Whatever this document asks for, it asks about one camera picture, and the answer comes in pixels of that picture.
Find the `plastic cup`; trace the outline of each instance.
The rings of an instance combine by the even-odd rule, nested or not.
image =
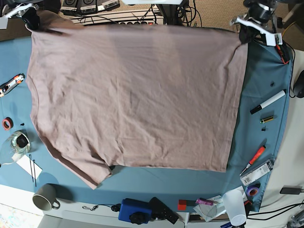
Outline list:
[[[243,194],[240,190],[234,189],[223,195],[223,203],[227,211],[231,225],[240,226],[246,222],[246,212],[243,201]]]

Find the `red tape roll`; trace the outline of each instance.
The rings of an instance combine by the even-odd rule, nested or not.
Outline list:
[[[2,127],[5,131],[8,131],[13,127],[13,121],[9,117],[6,117],[4,120],[2,120]]]

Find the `white paper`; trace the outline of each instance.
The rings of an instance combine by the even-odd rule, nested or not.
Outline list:
[[[40,173],[42,172],[42,169],[35,163],[35,172],[34,172],[34,162],[31,161],[31,165],[32,165],[32,171],[30,169],[30,165],[29,165],[29,157],[24,155],[22,158],[20,158],[17,162],[16,162],[21,168],[23,168],[26,172],[29,173],[29,175],[32,175],[33,173],[33,178],[35,178],[35,174],[36,174],[36,179],[38,178],[38,176],[40,175]]]
[[[246,196],[246,193],[244,191],[244,188],[243,186],[239,186],[238,188],[236,188],[237,190],[240,190],[243,194],[243,201],[247,201],[247,196]],[[217,213],[215,216],[213,217],[207,217],[203,212],[202,210],[203,209],[211,209],[213,206],[209,206],[209,205],[204,205],[204,204],[199,204],[197,206],[195,206],[193,209],[199,213],[200,216],[202,216],[206,222],[209,222],[213,219],[215,219],[216,217],[222,215],[222,214],[225,214],[226,213],[226,209],[225,209],[225,206],[223,204],[223,200],[222,200],[222,197],[221,196],[215,196],[215,197],[212,197],[210,198],[209,200],[212,200],[212,201],[216,201],[218,202],[218,204],[216,205],[217,207]]]

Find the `mug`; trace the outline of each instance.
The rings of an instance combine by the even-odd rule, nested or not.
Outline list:
[[[59,209],[60,203],[56,199],[56,190],[50,184],[43,185],[34,195],[33,202],[40,210]]]

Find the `blue cloth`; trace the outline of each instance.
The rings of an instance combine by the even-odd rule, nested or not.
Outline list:
[[[31,53],[31,38],[20,38],[0,43],[0,84],[19,73],[27,72]],[[136,168],[117,166],[113,176],[103,181],[96,190],[90,189],[71,171],[51,157],[39,139],[30,120],[31,95],[26,83],[21,83],[9,94],[0,98],[0,117],[10,117],[14,127],[0,129],[0,144],[14,131],[26,131],[31,143],[32,159],[43,172],[37,187],[31,176],[17,164],[0,168],[0,184],[18,189],[36,191],[46,183],[57,189],[57,197],[93,204],[116,204],[125,198],[149,201],[158,197],[172,210],[177,211],[178,200],[196,200],[222,195],[241,185],[240,172],[258,148],[266,150],[254,166],[268,158],[275,158],[284,134],[288,110],[288,94],[275,103],[251,115],[250,110],[282,89],[288,91],[292,63],[283,65],[273,47],[258,43],[248,46],[248,61],[232,148],[226,173],[182,169]],[[260,124],[261,117],[275,115],[275,120]],[[259,209],[270,174],[260,178],[260,192],[254,200]]]

